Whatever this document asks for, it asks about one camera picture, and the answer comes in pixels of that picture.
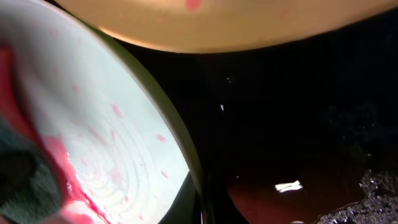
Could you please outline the green orange sponge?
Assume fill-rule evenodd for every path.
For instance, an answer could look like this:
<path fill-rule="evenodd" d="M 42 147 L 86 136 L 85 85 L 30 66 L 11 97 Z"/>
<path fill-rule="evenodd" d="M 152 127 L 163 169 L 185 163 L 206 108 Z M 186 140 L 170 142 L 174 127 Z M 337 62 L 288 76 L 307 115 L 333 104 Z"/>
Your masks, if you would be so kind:
<path fill-rule="evenodd" d="M 1 118 L 1 216 L 38 223 L 61 209 L 64 196 L 39 145 Z"/>

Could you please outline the yellow plate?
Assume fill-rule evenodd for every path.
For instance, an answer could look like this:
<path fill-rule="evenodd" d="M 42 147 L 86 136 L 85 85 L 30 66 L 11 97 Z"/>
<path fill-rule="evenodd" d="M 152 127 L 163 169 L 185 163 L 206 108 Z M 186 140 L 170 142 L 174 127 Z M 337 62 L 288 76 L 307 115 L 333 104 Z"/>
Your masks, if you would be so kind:
<path fill-rule="evenodd" d="M 130 44 L 167 52 L 258 49 L 339 29 L 396 0 L 58 0 L 74 16 Z"/>

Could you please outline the round black tray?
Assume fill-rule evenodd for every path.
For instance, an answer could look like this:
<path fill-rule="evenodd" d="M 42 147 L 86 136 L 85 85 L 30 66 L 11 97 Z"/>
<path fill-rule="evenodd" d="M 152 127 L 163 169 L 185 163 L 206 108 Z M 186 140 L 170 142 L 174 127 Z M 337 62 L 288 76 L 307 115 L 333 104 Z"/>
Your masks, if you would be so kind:
<path fill-rule="evenodd" d="M 187 125 L 215 222 L 397 222 L 397 7 L 233 52 L 113 38 Z"/>

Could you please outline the light blue plate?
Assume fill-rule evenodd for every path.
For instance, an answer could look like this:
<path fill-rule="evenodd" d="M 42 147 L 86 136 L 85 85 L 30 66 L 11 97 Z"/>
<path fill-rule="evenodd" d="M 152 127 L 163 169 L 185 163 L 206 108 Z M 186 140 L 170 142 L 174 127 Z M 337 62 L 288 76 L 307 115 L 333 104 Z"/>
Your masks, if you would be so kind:
<path fill-rule="evenodd" d="M 200 162 L 167 95 L 45 1 L 1 2 L 1 118 L 39 145 L 64 196 L 38 223 L 205 223 Z"/>

